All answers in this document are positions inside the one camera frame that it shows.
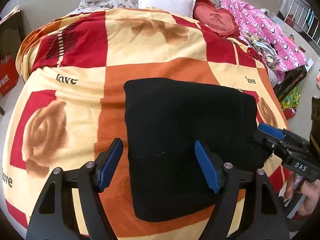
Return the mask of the right hand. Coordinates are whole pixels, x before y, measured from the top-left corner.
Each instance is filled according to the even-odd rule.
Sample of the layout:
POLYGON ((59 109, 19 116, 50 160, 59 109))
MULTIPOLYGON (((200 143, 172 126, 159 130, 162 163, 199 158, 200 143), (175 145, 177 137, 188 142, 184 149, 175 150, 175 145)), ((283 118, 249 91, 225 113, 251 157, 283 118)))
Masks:
MULTIPOLYGON (((284 193, 284 200, 288 200, 293 195, 293 187, 295 184, 295 174, 291 173, 286 184, 284 193)), ((301 194, 305 196, 304 202, 296 212, 299 216, 307 216, 313 213, 319 201, 320 181, 317 179, 315 182, 310 183, 304 181, 300 187, 301 194)))

